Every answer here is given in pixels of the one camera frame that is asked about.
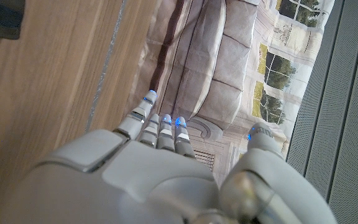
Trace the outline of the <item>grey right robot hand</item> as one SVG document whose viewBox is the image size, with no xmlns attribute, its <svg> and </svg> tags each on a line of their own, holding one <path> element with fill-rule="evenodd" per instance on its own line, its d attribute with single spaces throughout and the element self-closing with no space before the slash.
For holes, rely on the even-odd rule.
<svg viewBox="0 0 358 224">
<path fill-rule="evenodd" d="M 196 160 L 184 118 L 150 111 L 149 91 L 113 130 L 39 160 L 7 196 L 0 223 L 335 223 L 319 192 L 256 123 L 218 184 Z"/>
</svg>

